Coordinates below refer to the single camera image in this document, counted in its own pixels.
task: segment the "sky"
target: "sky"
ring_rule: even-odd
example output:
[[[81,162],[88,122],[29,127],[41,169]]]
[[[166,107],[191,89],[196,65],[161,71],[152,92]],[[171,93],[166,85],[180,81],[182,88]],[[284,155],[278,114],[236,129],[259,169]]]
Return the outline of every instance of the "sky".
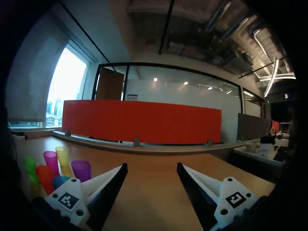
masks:
[[[87,65],[65,48],[55,68],[51,80],[47,102],[52,102],[54,111],[56,99],[74,100],[80,91],[80,85]]]

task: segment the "purple cup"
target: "purple cup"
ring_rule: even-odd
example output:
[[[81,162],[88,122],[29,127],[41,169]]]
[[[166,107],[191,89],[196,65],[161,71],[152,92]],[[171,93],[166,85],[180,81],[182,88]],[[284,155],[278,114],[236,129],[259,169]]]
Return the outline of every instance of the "purple cup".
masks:
[[[71,163],[75,177],[81,182],[91,179],[91,164],[88,161],[73,161]]]
[[[53,174],[59,173],[57,153],[53,151],[44,152],[46,165],[51,167]]]

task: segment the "pink cup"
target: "pink cup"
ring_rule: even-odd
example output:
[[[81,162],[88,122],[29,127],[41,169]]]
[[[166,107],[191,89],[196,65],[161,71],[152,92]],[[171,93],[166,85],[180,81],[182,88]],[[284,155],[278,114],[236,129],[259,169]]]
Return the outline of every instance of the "pink cup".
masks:
[[[54,175],[59,174],[57,153],[53,151],[46,151],[44,152],[44,159],[47,166],[52,169],[52,173]]]

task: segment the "window sill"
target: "window sill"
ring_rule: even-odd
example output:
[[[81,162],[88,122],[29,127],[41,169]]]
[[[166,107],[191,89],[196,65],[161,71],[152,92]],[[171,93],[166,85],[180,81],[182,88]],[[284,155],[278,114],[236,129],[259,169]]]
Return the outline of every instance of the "window sill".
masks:
[[[14,132],[37,132],[37,131],[51,131],[51,130],[60,130],[62,127],[53,126],[53,127],[10,127],[11,131]]]

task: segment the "blue cup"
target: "blue cup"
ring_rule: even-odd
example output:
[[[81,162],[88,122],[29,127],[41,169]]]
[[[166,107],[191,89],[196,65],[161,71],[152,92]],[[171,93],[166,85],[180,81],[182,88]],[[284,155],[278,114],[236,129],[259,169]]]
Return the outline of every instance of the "blue cup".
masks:
[[[70,179],[70,177],[68,177],[68,176],[58,176],[55,179],[53,179],[52,186],[56,190],[57,188],[59,188],[61,185],[63,185],[69,179]]]

